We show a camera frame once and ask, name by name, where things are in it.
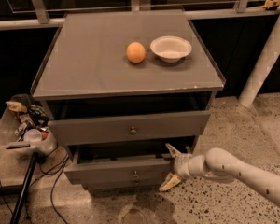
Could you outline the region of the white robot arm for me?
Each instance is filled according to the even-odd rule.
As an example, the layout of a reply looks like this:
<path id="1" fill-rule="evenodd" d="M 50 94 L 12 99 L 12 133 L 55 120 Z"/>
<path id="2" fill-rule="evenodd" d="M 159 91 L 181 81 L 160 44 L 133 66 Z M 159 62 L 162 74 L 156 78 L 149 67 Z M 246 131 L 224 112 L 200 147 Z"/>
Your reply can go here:
<path id="1" fill-rule="evenodd" d="M 174 172 L 166 176 L 159 191 L 167 191 L 182 180 L 195 176 L 216 182 L 237 179 L 280 208 L 280 176 L 240 161 L 222 148 L 211 148 L 204 155 L 181 153 L 165 144 L 174 159 Z"/>

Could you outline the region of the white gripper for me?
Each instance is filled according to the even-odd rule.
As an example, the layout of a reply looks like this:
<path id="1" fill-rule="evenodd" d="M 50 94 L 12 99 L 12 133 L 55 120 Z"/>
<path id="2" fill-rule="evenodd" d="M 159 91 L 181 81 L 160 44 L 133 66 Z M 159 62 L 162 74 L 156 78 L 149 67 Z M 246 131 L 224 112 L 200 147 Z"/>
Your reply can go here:
<path id="1" fill-rule="evenodd" d="M 159 191 L 168 191 L 178 185 L 182 179 L 193 178 L 193 175 L 189 171 L 192 155 L 181 153 L 169 143 L 166 143 L 165 145 L 168 148 L 170 155 L 175 159 L 175 174 L 169 173 L 168 176 L 166 176 L 164 182 L 159 187 Z"/>

